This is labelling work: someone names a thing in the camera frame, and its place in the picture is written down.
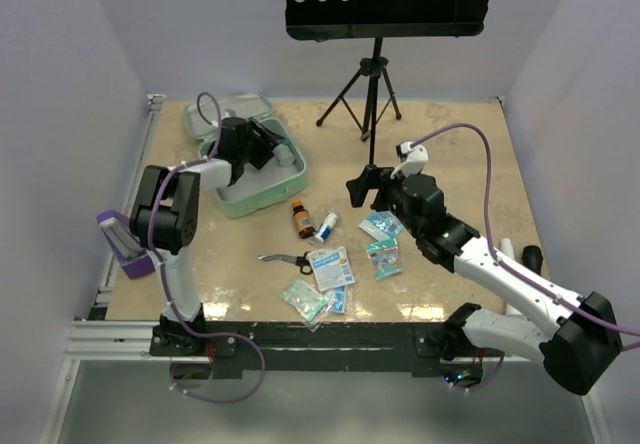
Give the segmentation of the brown bottle orange cap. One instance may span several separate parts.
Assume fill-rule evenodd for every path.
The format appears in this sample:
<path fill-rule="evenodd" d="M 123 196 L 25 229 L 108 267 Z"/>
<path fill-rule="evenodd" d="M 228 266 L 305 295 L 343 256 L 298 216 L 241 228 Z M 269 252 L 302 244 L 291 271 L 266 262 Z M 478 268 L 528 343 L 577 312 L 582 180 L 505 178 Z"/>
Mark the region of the brown bottle orange cap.
<path fill-rule="evenodd" d="M 293 220 L 298 236 L 301 239 L 307 239 L 315 233 L 315 228 L 311 216 L 303 203 L 299 200 L 291 204 L 293 212 Z"/>

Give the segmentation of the light blue foil pouch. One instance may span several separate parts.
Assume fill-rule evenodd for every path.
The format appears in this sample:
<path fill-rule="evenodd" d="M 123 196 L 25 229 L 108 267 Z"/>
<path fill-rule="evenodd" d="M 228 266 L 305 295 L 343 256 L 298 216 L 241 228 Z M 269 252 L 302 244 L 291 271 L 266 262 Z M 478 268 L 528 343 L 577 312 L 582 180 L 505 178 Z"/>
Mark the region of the light blue foil pouch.
<path fill-rule="evenodd" d="M 401 222 L 389 211 L 374 211 L 360 224 L 359 228 L 376 241 L 396 239 L 404 230 Z"/>

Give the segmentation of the white plastic bottle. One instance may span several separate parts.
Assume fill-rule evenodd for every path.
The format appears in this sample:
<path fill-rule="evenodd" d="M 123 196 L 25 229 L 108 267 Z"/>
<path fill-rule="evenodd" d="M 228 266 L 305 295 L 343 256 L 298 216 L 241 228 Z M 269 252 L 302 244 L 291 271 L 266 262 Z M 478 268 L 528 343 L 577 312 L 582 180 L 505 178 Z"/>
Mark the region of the white plastic bottle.
<path fill-rule="evenodd" d="M 273 155 L 281 167 L 293 165 L 296 160 L 295 155 L 285 143 L 275 146 L 273 149 Z"/>

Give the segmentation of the mint green medicine case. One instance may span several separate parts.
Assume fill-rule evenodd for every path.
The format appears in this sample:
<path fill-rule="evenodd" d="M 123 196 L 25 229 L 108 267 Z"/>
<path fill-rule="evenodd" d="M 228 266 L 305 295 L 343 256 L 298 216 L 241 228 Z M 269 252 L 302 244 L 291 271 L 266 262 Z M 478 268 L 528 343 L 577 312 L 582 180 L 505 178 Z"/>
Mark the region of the mint green medicine case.
<path fill-rule="evenodd" d="M 275 116 L 274 105 L 260 94 L 224 97 L 219 101 L 225 117 L 254 119 L 284 136 L 296 157 L 295 163 L 281 167 L 275 156 L 261 169 L 250 163 L 237 183 L 217 189 L 215 197 L 222 212 L 230 218 L 240 218 L 257 210 L 283 202 L 303 191 L 308 185 L 308 163 L 295 142 L 288 126 Z"/>

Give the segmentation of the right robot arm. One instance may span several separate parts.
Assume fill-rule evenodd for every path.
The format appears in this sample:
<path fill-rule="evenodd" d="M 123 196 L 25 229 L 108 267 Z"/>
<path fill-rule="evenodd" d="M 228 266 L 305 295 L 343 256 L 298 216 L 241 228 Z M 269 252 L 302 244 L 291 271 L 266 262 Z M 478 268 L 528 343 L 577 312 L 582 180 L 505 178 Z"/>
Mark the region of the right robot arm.
<path fill-rule="evenodd" d="M 465 303 L 445 321 L 435 342 L 446 360 L 492 349 L 543 366 L 565 390 L 584 396 L 622 351 L 611 302 L 597 292 L 583 297 L 551 283 L 491 245 L 450 214 L 434 177 L 397 178 L 390 167 L 368 165 L 347 182 L 353 207 L 375 191 L 375 211 L 391 212 L 421 254 L 471 280 L 516 309 L 494 313 Z"/>

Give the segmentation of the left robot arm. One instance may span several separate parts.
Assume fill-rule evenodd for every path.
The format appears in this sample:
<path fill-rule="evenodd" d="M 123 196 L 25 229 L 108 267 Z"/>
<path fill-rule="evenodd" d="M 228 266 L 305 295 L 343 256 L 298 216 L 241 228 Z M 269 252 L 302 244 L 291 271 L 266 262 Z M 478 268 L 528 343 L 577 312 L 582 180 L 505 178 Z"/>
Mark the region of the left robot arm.
<path fill-rule="evenodd" d="M 143 170 L 129 230 L 151 256 L 165 297 L 158 338 L 172 338 L 185 356 L 200 354 L 208 336 L 186 255 L 197 230 L 200 195 L 236 184 L 246 166 L 261 170 L 280 154 L 292 155 L 284 136 L 253 118 L 226 117 L 205 156 Z"/>

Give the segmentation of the white gauze dressing packet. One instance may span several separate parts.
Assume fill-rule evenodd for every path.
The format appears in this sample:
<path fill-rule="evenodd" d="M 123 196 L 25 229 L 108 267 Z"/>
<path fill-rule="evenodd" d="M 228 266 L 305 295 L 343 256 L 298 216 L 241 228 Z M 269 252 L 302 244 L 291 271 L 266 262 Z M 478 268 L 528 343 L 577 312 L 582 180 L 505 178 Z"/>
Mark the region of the white gauze dressing packet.
<path fill-rule="evenodd" d="M 308 254 L 307 259 L 320 292 L 334 290 L 356 282 L 344 246 L 312 251 Z"/>

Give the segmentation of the white blue bandage roll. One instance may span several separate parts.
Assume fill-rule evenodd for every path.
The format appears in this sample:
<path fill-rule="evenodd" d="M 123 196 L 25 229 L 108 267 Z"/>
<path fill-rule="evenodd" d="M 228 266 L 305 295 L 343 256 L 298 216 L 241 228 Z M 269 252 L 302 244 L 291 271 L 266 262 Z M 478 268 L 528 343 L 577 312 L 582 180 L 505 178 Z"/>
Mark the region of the white blue bandage roll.
<path fill-rule="evenodd" d="M 324 243 L 331 235 L 338 221 L 339 216 L 334 212 L 329 212 L 320 228 L 315 233 L 314 239 L 319 243 Z"/>

